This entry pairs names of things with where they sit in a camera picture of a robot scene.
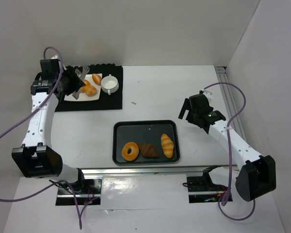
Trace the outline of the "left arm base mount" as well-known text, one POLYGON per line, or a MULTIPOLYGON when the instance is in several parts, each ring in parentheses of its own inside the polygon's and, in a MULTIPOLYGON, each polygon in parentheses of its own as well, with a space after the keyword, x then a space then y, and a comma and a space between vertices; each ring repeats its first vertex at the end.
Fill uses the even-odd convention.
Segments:
MULTIPOLYGON (((56 206, 73 206, 75 200, 73 192, 66 183, 56 184, 57 189, 56 195, 56 206)), ((78 205, 100 205, 101 201, 101 188, 102 178, 94 177, 93 179, 85 179, 83 181, 83 187, 76 189, 76 200, 78 205)))

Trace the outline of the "orange glazed donut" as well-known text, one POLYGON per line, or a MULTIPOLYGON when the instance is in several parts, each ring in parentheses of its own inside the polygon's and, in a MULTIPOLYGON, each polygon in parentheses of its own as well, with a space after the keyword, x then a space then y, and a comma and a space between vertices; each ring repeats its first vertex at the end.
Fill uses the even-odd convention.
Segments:
POLYGON ((84 93, 86 86, 90 85, 90 82, 88 80, 84 80, 83 82, 85 83, 85 85, 80 88, 81 93, 84 93))

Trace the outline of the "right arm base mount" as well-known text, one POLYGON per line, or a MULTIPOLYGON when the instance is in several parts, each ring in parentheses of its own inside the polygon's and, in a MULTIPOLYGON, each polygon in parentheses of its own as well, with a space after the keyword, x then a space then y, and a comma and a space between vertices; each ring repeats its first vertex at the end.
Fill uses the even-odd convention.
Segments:
POLYGON ((200 176, 187 177, 187 181, 182 185, 189 193, 189 203, 218 202, 227 191, 227 184, 214 184, 209 173, 221 166, 210 166, 202 171, 200 176))

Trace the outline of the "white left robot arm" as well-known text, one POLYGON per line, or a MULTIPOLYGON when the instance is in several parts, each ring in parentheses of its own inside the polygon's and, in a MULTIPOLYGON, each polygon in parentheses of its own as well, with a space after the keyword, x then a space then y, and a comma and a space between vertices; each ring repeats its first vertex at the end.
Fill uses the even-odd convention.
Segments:
POLYGON ((72 186, 79 193, 85 188, 84 174, 64 164, 61 155, 52 149, 51 129, 57 105, 68 95, 78 99, 89 67, 65 67, 57 55, 41 60, 40 67, 31 85, 33 116, 21 146, 12 150, 12 158, 26 178, 65 180, 68 183, 62 188, 72 186))

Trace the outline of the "round orange bun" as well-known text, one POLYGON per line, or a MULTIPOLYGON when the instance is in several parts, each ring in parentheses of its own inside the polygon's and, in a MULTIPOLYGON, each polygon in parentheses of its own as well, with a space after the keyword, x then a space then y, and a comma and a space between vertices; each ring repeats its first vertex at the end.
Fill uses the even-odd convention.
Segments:
POLYGON ((97 89, 93 85, 86 85, 84 88, 84 93, 88 97, 92 97, 97 93, 97 89))

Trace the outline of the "split orange bun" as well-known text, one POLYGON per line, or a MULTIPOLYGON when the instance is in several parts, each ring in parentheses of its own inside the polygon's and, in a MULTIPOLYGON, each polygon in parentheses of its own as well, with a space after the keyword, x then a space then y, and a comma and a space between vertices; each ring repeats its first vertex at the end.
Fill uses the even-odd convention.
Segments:
POLYGON ((101 85, 102 77, 98 74, 92 74, 92 79, 95 84, 101 85))

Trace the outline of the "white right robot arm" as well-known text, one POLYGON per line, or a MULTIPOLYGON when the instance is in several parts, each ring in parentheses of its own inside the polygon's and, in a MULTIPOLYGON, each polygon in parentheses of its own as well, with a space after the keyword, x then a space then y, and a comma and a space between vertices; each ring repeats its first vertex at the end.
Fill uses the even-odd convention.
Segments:
POLYGON ((210 106, 203 93, 186 98, 179 113, 182 119, 203 129, 226 150, 231 148, 232 159, 240 173, 236 177, 236 190, 245 201, 252 201, 276 189, 275 160, 263 156, 250 147, 230 126, 224 115, 210 106))

